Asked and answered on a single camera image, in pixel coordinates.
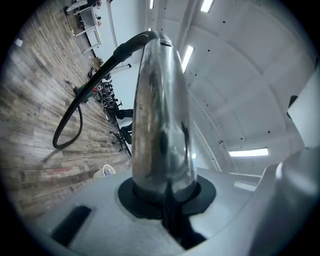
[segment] white ceiling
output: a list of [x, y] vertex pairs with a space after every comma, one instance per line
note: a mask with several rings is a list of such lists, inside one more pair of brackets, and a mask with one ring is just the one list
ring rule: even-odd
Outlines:
[[[215, 0], [209, 13], [202, 3], [154, 0], [149, 9], [146, 0], [144, 28], [169, 36], [181, 57], [194, 47], [185, 72], [194, 121], [224, 171], [261, 174], [303, 147], [286, 113], [315, 69], [315, 50], [279, 3]], [[263, 147], [269, 156], [228, 154]]]

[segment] wooden floor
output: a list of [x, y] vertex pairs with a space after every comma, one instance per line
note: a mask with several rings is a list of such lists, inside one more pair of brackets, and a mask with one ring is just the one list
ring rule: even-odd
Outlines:
[[[91, 66], [72, 34], [75, 20], [68, 20], [59, 0], [47, 1], [22, 28], [23, 45], [12, 46], [1, 74], [1, 174], [18, 212], [29, 220], [92, 181], [104, 164], [116, 172], [131, 167], [128, 153], [111, 144], [109, 131], [116, 127], [93, 98], [81, 105], [78, 140], [63, 150], [53, 148], [54, 132], [74, 98], [64, 79], [81, 86]], [[79, 122], [76, 111], [61, 142], [77, 134]]]

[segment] black cable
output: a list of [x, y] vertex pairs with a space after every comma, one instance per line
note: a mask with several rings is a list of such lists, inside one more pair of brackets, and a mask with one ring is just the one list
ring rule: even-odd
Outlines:
[[[120, 62], [125, 61], [128, 57], [132, 55], [133, 52], [142, 49], [147, 43], [148, 36], [148, 31], [142, 32], [129, 39], [126, 43], [122, 43], [121, 45], [119, 45], [119, 47], [115, 49], [113, 56], [111, 56], [102, 65], [102, 67], [93, 75], [93, 77], [88, 81], [88, 83], [83, 87], [83, 89], [76, 95], [76, 97], [68, 107], [67, 111], [64, 113], [64, 116], [62, 117], [58, 127], [55, 130], [52, 144], [56, 149], [63, 149], [66, 146], [69, 146], [70, 144], [75, 142], [75, 140], [80, 136], [83, 126], [83, 117], [79, 105], [82, 102], [82, 100], [86, 97], [86, 95], [90, 93], [91, 90]], [[58, 145], [58, 139], [60, 137], [60, 134], [65, 128], [72, 114], [75, 112], [76, 108], [78, 108], [80, 115], [79, 131], [73, 139], [66, 143]]]

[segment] fluorescent light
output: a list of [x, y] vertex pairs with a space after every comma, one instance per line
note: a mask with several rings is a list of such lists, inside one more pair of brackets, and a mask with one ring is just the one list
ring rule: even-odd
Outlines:
[[204, 0], [202, 7], [201, 7], [201, 11], [208, 13], [210, 11], [210, 8], [211, 8], [213, 2], [214, 2], [214, 0]]
[[183, 73], [186, 72], [186, 68], [188, 66], [188, 62], [191, 58], [192, 53], [194, 52], [194, 49], [192, 46], [188, 45], [188, 48], [186, 49], [183, 61], [182, 61], [182, 70]]
[[231, 157], [260, 157], [260, 156], [268, 156], [269, 151], [268, 148], [259, 148], [252, 150], [239, 150], [239, 151], [230, 151]]

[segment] black rubber base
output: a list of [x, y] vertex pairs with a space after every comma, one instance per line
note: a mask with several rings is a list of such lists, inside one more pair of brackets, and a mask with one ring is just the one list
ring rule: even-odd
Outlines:
[[[137, 218], [161, 220], [161, 208], [135, 196], [133, 185], [133, 179], [128, 178], [119, 187], [118, 197], [123, 207]], [[216, 197], [215, 186], [200, 175], [197, 176], [195, 189], [198, 190], [198, 195], [182, 206], [182, 212], [185, 216], [204, 213]]]

